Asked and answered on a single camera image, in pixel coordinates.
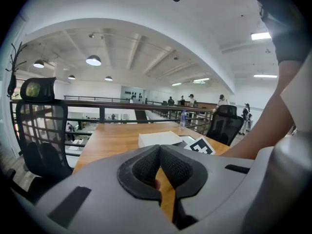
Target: desk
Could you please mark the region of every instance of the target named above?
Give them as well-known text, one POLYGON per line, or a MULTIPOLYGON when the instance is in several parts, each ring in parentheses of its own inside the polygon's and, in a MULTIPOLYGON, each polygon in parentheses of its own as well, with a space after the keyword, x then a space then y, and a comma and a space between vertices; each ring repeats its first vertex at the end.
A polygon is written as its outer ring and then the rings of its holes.
MULTIPOLYGON (((93 161, 137 149, 139 134, 152 134, 166 131, 172 131, 179 136, 191 136, 194 139, 202 136, 187 128, 180 130, 179 125, 176 123, 99 124, 83 149, 74 169, 74 173, 93 161)), ((214 148, 216 155, 221 155, 230 148, 213 139, 207 137, 206 139, 214 148)), ((171 221, 174 210, 175 191, 162 169, 159 169, 156 179, 161 183, 161 208, 171 221)))

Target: white ceiling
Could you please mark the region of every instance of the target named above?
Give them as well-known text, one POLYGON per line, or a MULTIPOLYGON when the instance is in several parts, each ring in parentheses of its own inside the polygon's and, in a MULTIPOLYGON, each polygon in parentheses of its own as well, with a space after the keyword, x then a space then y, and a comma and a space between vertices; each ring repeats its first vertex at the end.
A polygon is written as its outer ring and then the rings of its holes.
MULTIPOLYGON (((254 74, 277 74, 277 60, 271 40, 252 41, 251 33, 266 31, 259 17, 256 0, 181 0, 175 6, 194 7, 194 16, 215 37, 236 79, 253 78, 254 74)), ((107 28, 80 28, 55 32, 28 43, 20 60, 27 63, 22 70, 44 76, 66 79, 69 74, 95 69, 85 60, 98 55, 102 65, 97 68, 130 70, 167 82, 188 82, 209 77, 212 72, 201 68, 185 53, 173 49, 157 38, 107 28), (32 63, 43 58, 50 65, 37 69, 32 63)))

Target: ceiling beam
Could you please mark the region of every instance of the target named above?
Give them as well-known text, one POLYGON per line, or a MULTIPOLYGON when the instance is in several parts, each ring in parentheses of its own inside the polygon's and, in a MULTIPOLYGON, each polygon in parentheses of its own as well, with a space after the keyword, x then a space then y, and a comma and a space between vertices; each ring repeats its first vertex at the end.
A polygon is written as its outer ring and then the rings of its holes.
POLYGON ((160 64, 168 55, 170 55, 174 49, 171 47, 166 47, 164 51, 160 52, 157 57, 148 65, 148 67, 143 71, 143 74, 147 74, 150 72, 153 68, 156 67, 156 65, 160 64))
POLYGON ((170 76, 170 75, 172 75, 178 71, 181 71, 182 69, 190 68, 190 67, 193 67, 195 65, 196 65, 196 63, 194 63, 194 62, 186 61, 186 62, 180 64, 179 66, 168 70, 167 72, 163 73, 161 76, 159 76, 157 78, 162 78, 164 76, 170 76))
POLYGON ((102 32, 104 34, 104 36, 102 37, 102 44, 103 44, 103 55, 104 55, 104 58, 105 58, 105 63, 106 63, 106 66, 109 66, 111 67, 112 66, 112 62, 111 62, 111 58, 110 58, 110 55, 109 55, 109 46, 107 44, 107 35, 106 34, 110 34, 110 30, 109 29, 102 29, 102 32))
POLYGON ((68 40, 70 41, 70 43, 74 46, 74 48, 78 51, 78 53, 81 55, 81 57, 83 57, 84 59, 87 59, 87 56, 79 49, 79 47, 77 46, 77 44, 74 42, 74 40, 72 39, 72 37, 68 34, 68 32, 66 30, 63 30, 63 33, 65 34, 65 36, 68 38, 68 40))
POLYGON ((127 69, 131 69, 133 59, 137 53, 137 47, 139 46, 141 39, 142 39, 141 35, 139 35, 139 34, 133 35, 133 42, 131 44, 131 50, 130 50, 129 56, 128 56, 127 69))

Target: office chair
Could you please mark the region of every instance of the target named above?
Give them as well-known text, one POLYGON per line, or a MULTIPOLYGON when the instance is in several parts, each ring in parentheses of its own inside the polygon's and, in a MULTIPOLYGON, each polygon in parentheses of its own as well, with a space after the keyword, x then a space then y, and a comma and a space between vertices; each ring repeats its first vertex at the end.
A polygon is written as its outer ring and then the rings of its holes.
POLYGON ((237 108, 222 105, 213 115, 207 137, 230 146, 244 124, 242 117, 236 115, 237 108))
POLYGON ((25 164, 36 177, 28 191, 35 203, 59 181, 72 174, 65 154, 65 128, 68 108, 54 99, 56 78, 31 78, 20 89, 22 100, 16 106, 20 148, 25 164))

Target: plastic bottle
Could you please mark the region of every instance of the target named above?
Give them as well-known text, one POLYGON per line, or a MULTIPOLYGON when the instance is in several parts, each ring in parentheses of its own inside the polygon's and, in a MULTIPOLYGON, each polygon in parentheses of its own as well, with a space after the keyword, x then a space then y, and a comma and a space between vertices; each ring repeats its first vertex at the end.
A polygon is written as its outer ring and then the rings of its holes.
POLYGON ((179 129, 184 129, 185 128, 185 121, 186 121, 186 111, 183 110, 183 112, 181 113, 181 118, 180 118, 180 126, 179 129))

